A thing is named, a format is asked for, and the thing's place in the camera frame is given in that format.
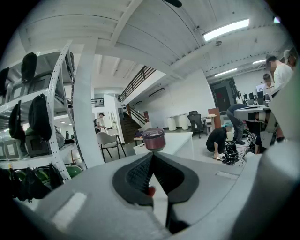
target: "blue cap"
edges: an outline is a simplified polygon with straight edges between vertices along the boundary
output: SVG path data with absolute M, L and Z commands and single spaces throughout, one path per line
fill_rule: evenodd
M 231 122 L 226 122 L 225 124 L 222 125 L 222 127 L 233 127 L 233 124 Z

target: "black metal railing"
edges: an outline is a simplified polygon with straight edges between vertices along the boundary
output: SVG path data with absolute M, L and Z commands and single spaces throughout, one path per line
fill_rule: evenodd
M 102 98 L 93 98 L 90 100 L 92 107 L 104 107 L 104 99 Z
M 154 73 L 156 69 L 144 66 L 129 85 L 125 88 L 125 90 L 120 95 L 121 102 L 123 102 L 142 82 L 144 82 L 152 73 Z
M 130 109 L 131 115 L 136 117 L 141 123 L 145 124 L 147 122 L 146 118 L 143 115 L 141 115 L 137 110 L 135 110 L 134 108 L 132 108 L 130 106 L 129 106 L 129 109 Z

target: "lid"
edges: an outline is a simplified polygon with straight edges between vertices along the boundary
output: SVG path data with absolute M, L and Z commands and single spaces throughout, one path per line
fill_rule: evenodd
M 143 139 L 153 139 L 164 135 L 165 132 L 162 128 L 154 127 L 154 128 L 148 128 L 146 131 L 144 131 L 142 137 Z

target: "black shirt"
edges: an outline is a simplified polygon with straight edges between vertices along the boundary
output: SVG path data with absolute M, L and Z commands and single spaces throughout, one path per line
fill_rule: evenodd
M 236 103 L 236 104 L 230 106 L 228 108 L 228 111 L 230 111 L 231 113 L 233 113 L 235 110 L 238 110 L 238 109 L 241 109 L 241 108 L 244 108 L 244 107 L 248 107 L 248 106 L 245 105 L 245 104 L 242 104 L 242 103 Z
M 215 130 L 211 132 L 209 135 L 206 146 L 211 148 L 214 146 L 214 143 L 216 142 L 218 145 L 224 145 L 227 138 L 227 131 L 225 127 L 218 127 Z

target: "staircase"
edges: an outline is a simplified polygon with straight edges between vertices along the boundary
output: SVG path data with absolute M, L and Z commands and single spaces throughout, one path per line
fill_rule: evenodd
M 138 125 L 131 117 L 129 117 L 126 112 L 124 113 L 124 117 L 125 119 L 121 120 L 124 141 L 125 144 L 132 143 L 135 137 L 135 131 L 141 128 L 141 126 Z

